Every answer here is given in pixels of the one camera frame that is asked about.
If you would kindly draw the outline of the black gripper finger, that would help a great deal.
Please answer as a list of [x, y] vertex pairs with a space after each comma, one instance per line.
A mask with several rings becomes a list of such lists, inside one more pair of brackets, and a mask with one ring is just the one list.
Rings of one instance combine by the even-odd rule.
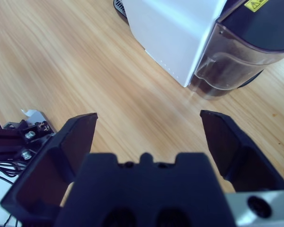
[[51, 227], [90, 152], [98, 115], [70, 118], [41, 148], [0, 201], [24, 227]]
[[284, 190], [284, 179], [256, 143], [228, 115], [201, 110], [209, 151], [236, 192]]

